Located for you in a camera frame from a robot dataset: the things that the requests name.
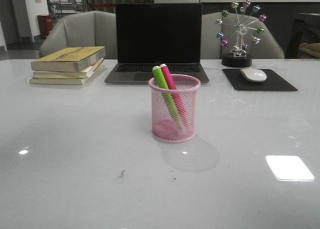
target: yellow book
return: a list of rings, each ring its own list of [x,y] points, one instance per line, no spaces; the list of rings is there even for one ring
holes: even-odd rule
[[[106,56],[104,46],[67,47],[31,62],[34,71],[79,72]]]
[[[45,71],[36,70],[33,72],[34,78],[89,78],[95,73],[97,67],[104,61],[103,58],[99,59],[95,64],[88,66],[81,71],[75,72],[61,72],[61,71]]]
[[[86,78],[72,78],[72,77],[61,77],[61,78],[30,78],[30,84],[41,84],[41,85],[83,85],[86,81],[88,81],[102,66],[103,60],[98,62],[95,66],[95,70],[90,76]]]

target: marker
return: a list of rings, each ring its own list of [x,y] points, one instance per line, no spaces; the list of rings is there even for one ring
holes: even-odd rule
[[[175,83],[174,79],[172,78],[170,70],[167,67],[167,65],[161,64],[159,67],[161,68],[164,79],[165,79],[169,89],[176,90],[177,89],[176,83]],[[185,119],[186,110],[185,110],[184,104],[182,103],[182,100],[181,100],[179,93],[172,93],[172,96],[173,96],[175,105],[177,106],[178,111],[184,120],[184,123],[187,123],[187,120]]]
[[[153,72],[154,78],[157,81],[159,87],[163,88],[163,89],[169,89],[161,68],[159,66],[154,66],[152,68],[152,72]],[[162,93],[162,96],[163,96],[163,99],[166,103],[166,106],[168,107],[168,110],[170,112],[171,117],[175,120],[177,126],[180,129],[184,130],[185,127],[184,127],[184,124],[181,120],[179,111],[176,107],[176,104],[175,104],[175,101],[172,97],[172,94],[171,93]]]

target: black mouse pad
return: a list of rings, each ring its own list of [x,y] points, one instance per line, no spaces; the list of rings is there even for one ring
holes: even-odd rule
[[[239,91],[298,91],[293,85],[271,69],[261,69],[266,74],[263,82],[249,82],[241,74],[240,69],[222,69],[233,88]]]

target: pink mesh pen holder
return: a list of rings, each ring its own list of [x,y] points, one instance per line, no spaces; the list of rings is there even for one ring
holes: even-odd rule
[[[158,87],[155,78],[151,87],[152,133],[166,142],[178,143],[196,133],[197,89],[200,81],[189,75],[172,74],[176,89]]]

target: white mouse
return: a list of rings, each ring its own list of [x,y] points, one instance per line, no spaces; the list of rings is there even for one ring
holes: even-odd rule
[[[240,69],[242,76],[252,83],[264,82],[267,79],[267,75],[263,70],[254,69],[254,68],[244,68]]]

